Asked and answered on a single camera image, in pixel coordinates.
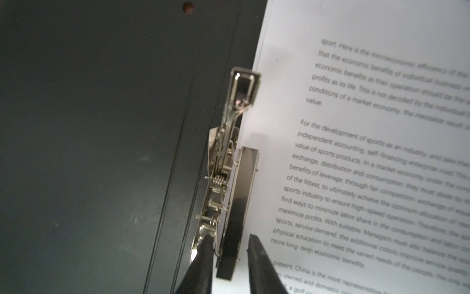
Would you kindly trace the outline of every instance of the white paper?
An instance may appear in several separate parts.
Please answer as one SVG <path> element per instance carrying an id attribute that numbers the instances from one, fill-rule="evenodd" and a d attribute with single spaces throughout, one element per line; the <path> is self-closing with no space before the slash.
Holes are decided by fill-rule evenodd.
<path id="1" fill-rule="evenodd" d="M 280 0 L 268 15 L 239 141 L 259 171 L 214 293 L 250 292 L 250 234 L 289 293 L 469 293 L 470 1 Z"/>

